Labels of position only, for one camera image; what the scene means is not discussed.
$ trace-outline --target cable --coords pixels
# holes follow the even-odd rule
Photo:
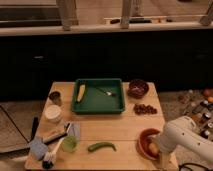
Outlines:
[[[184,168],[188,169],[189,171],[194,171],[192,168],[188,167],[190,165],[202,168],[202,169],[204,169],[204,171],[213,171],[212,169],[209,169],[209,168],[202,166],[200,164],[197,164],[197,163],[183,163],[183,164],[179,165],[179,171],[182,171],[181,169],[184,169]]]
[[[6,114],[6,116],[10,119],[10,121],[12,122],[12,124],[16,127],[16,129],[18,130],[18,132],[20,133],[20,135],[24,138],[24,140],[29,143],[29,140],[24,136],[24,134],[22,134],[21,130],[17,127],[16,123],[13,121],[13,119],[10,117],[9,113],[4,109],[4,107],[2,105],[0,105],[1,110]]]

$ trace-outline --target orange bowl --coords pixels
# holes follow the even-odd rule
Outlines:
[[[152,143],[151,139],[158,133],[160,133],[160,131],[155,128],[145,129],[140,133],[136,148],[141,156],[149,160],[157,160],[159,158],[159,155],[153,155],[152,152],[149,150],[149,145],[150,143]]]

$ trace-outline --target black cabinet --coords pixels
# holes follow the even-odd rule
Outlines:
[[[213,30],[0,38],[0,100],[45,99],[53,81],[141,78],[158,91],[212,87]]]

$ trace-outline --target banana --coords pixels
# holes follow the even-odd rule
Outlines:
[[[80,102],[84,96],[84,92],[85,92],[85,84],[81,84],[79,87],[79,91],[78,91],[78,96],[77,96],[77,102]]]

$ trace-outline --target brown bowl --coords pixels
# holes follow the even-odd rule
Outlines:
[[[141,79],[134,79],[129,83],[128,95],[141,99],[149,91],[149,85]]]
[[[152,137],[158,133],[160,133],[160,131],[154,128],[145,129],[141,132],[137,141],[137,151],[141,156],[149,160],[157,160],[159,158],[159,155],[153,155],[149,150]]]

